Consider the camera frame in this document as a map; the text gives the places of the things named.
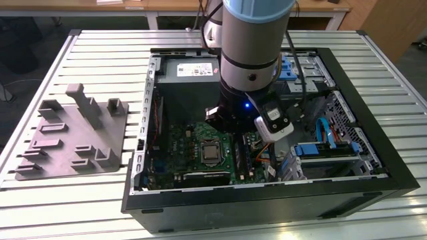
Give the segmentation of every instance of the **metal case frame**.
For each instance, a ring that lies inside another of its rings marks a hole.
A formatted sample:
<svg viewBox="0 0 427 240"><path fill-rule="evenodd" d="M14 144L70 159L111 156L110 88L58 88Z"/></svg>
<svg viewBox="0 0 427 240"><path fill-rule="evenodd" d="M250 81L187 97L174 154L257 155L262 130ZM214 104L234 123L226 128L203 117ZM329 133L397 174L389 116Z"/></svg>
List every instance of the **metal case frame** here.
<svg viewBox="0 0 427 240"><path fill-rule="evenodd" d="M203 52L205 50L185 48L162 49L162 51ZM131 174L137 166L134 159L139 159L135 157L129 164L122 212L131 214L151 233L345 217L378 201L400 197L421 187L331 50L329 48L299 48L298 51L318 53L355 116L355 124L363 130L377 156L384 162L384 172L389 174L389 177L131 195L130 190L134 187L131 178L135 177ZM143 127L135 151L142 159L146 154L146 129L150 124L149 117L145 116L150 116L157 70L159 70L159 65L150 60L142 110Z"/></svg>

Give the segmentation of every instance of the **motherboard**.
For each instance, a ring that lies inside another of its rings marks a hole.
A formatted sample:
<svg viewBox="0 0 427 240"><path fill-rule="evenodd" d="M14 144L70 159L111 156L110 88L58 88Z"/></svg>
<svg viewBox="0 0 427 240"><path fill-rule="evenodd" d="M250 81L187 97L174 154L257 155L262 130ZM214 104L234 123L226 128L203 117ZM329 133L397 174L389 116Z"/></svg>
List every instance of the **motherboard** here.
<svg viewBox="0 0 427 240"><path fill-rule="evenodd" d="M221 133L207 123L197 122L169 126L167 153L153 158L151 172L154 184L151 189L175 189L266 182L265 166L255 161L261 142L255 133L245 135L249 157L245 167L247 177L238 176L239 165L233 136Z"/></svg>

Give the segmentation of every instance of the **floor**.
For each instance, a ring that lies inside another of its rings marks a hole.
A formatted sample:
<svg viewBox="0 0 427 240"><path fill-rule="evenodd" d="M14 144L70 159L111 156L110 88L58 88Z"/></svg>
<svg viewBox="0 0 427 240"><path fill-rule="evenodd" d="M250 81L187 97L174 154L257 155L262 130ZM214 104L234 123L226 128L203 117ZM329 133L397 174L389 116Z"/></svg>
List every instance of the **floor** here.
<svg viewBox="0 0 427 240"><path fill-rule="evenodd" d="M18 82L7 87L7 90L17 96L14 103L0 101L0 152L38 91L41 81L37 80L45 79L70 30L149 30L145 17L66 17L59 27L55 27L50 17L37 17L35 20L43 33L43 40L31 46L39 59L38 69L27 74L14 74L0 64L0 78L5 84L19 80L33 80ZM194 17L161 17L159 27L163 29L185 29L194 26L194 21ZM427 50L421 51L413 45L398 61L397 67L421 95L427 98Z"/></svg>

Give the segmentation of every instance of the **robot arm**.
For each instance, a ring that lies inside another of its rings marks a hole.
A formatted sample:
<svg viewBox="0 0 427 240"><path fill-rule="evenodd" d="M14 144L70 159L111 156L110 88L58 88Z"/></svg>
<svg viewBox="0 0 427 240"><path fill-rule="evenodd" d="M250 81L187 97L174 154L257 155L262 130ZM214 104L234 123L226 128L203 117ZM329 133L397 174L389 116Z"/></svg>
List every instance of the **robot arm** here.
<svg viewBox="0 0 427 240"><path fill-rule="evenodd" d="M218 106L206 110L206 122L234 134L258 130L269 143L294 131L270 92L294 4L295 0L225 0L222 7L222 94Z"/></svg>

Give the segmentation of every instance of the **wooden table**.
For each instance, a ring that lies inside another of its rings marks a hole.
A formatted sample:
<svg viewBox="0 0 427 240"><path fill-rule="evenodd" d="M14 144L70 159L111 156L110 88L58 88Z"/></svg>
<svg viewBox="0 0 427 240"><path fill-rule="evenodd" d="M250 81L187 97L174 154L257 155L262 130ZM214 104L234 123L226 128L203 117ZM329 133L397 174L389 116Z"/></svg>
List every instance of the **wooden table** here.
<svg viewBox="0 0 427 240"><path fill-rule="evenodd" d="M338 30L351 6L327 0L298 0L301 17L331 18L326 30ZM109 17L143 16L151 30L158 30L159 16L195 16L199 0L126 0L123 4L98 5L97 0L0 0L0 16Z"/></svg>
<svg viewBox="0 0 427 240"><path fill-rule="evenodd" d="M129 159L138 144L151 48L201 48L199 32L86 30L70 36L0 155L0 239L370 240L427 236L427 104L375 44L354 31L291 31L297 48L331 48L408 164L420 189L345 218L151 235L121 213ZM282 47L290 45L285 40ZM42 100L70 104L67 84L97 102L130 102L123 165L115 173L17 181L41 122Z"/></svg>

